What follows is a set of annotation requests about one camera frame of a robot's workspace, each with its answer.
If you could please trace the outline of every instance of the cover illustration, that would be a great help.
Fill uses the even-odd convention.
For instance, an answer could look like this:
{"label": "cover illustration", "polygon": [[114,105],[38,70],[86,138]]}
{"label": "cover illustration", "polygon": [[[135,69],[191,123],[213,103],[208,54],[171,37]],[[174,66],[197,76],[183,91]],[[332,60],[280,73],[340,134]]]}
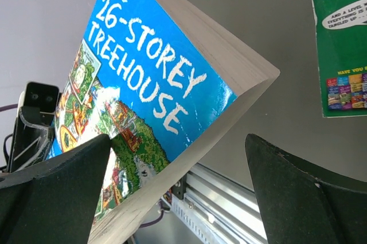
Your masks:
{"label": "cover illustration", "polygon": [[155,0],[97,0],[57,106],[49,158],[109,134],[98,221],[175,160],[235,99]]}
{"label": "cover illustration", "polygon": [[367,115],[367,0],[313,2],[323,115]]}

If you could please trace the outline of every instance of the gray wall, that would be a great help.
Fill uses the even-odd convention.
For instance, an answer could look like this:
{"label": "gray wall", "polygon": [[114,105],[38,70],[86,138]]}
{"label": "gray wall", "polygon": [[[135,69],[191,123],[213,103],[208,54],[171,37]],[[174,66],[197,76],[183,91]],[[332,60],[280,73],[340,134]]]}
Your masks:
{"label": "gray wall", "polygon": [[[25,83],[63,87],[95,0],[0,0],[0,104]],[[281,76],[203,159],[251,187],[244,139],[254,132],[333,171],[367,180],[366,118],[321,115],[310,0],[190,0],[281,70]],[[0,137],[14,112],[1,113]]]}

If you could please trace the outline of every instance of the gray table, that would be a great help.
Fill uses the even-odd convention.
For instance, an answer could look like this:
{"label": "gray table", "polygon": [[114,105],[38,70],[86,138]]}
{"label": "gray table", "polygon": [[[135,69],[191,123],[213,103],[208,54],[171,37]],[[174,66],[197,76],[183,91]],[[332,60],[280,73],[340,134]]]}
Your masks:
{"label": "gray table", "polygon": [[202,164],[252,188],[244,150],[251,132],[322,167],[367,180],[367,119],[322,117],[311,0],[189,1],[281,71]]}

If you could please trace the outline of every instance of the metal frame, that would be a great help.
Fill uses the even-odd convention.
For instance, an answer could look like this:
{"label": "metal frame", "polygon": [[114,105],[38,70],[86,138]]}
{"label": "metal frame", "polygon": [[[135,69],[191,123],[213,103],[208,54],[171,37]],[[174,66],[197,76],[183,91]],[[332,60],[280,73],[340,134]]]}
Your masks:
{"label": "metal frame", "polygon": [[197,164],[171,210],[205,244],[267,244],[255,194]]}

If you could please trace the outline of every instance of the white speech bubble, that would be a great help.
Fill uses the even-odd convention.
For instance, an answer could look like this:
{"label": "white speech bubble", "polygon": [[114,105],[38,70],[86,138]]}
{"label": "white speech bubble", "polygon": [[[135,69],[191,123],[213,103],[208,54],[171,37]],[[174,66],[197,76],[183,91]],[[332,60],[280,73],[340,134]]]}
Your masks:
{"label": "white speech bubble", "polygon": [[367,0],[353,2],[330,14],[322,21],[329,30],[343,29],[355,25],[367,25]]}

